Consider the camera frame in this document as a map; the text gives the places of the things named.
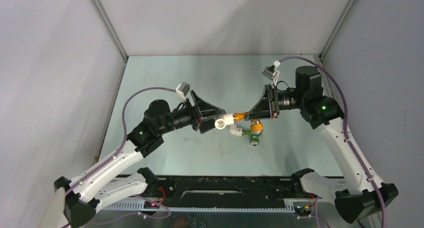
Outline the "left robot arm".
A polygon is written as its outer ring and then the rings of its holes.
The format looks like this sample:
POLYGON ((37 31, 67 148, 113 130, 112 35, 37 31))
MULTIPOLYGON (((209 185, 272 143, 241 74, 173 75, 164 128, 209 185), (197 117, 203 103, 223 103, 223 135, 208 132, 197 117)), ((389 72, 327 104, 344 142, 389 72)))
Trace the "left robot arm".
POLYGON ((129 196, 156 194, 158 179, 149 168, 140 168, 123 181, 113 179, 159 148, 163 135, 186 126, 205 133, 234 123, 232 113, 205 102, 195 91, 190 94, 192 99, 184 98, 179 109, 170 109, 163 99, 152 101, 139 125, 131 132, 123 129, 119 147, 80 175, 61 176, 53 183, 55 191, 64 190, 62 211, 68 227, 84 226, 102 209, 129 196))

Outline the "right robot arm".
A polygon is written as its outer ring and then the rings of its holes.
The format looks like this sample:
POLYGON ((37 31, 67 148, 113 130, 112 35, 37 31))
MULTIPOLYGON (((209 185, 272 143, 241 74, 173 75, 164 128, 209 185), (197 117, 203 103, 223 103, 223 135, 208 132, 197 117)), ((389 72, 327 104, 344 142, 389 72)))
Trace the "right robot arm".
POLYGON ((299 109, 302 118, 324 139, 344 177, 344 184, 337 184, 305 168, 292 174, 292 193, 298 197, 311 193, 331 202, 348 223, 384 212, 398 196, 398 189, 383 181, 357 147, 347 125, 346 111, 324 94, 318 69, 298 67, 295 86, 285 90, 278 88, 276 65, 266 67, 263 75, 272 80, 272 84, 265 85, 261 99, 244 119, 272 119, 277 118, 280 111, 299 109))

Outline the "white pipe elbow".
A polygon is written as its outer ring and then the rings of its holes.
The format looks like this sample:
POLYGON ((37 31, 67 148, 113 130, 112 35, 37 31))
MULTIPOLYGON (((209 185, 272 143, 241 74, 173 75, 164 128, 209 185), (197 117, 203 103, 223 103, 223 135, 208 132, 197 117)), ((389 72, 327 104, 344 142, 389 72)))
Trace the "white pipe elbow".
POLYGON ((219 116, 214 121, 214 126, 218 130, 225 129, 229 125, 233 125, 235 123, 235 118, 233 113, 226 113, 222 116, 219 116))
POLYGON ((243 129, 240 127, 237 127, 235 124, 232 124, 229 126, 229 132, 232 135, 235 136, 242 136, 243 135, 243 129))

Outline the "green water faucet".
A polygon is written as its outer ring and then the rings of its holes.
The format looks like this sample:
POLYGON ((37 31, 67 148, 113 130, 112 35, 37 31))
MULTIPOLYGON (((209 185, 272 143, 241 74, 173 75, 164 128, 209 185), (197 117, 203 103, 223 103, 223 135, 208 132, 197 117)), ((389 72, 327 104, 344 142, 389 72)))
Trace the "green water faucet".
POLYGON ((252 132, 250 130, 245 130, 245 129, 242 130, 242 135, 249 137, 250 145, 253 147, 256 147, 259 145, 260 143, 259 137, 261 136, 261 134, 262 134, 261 131, 252 132))

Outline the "orange water faucet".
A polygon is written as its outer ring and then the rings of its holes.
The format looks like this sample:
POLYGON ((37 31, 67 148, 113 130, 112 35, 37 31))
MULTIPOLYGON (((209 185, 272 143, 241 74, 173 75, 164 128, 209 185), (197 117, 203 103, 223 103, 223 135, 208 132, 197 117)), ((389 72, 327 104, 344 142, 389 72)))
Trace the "orange water faucet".
POLYGON ((247 120, 246 116, 247 116, 247 112, 243 112, 243 113, 234 113, 233 115, 233 119, 235 122, 240 122, 242 120, 244 121, 249 121, 250 125, 249 125, 249 130, 248 131, 242 131, 242 133, 244 134, 249 134, 249 135, 260 135, 263 133, 264 131, 264 127, 262 122, 259 119, 252 119, 252 120, 247 120))

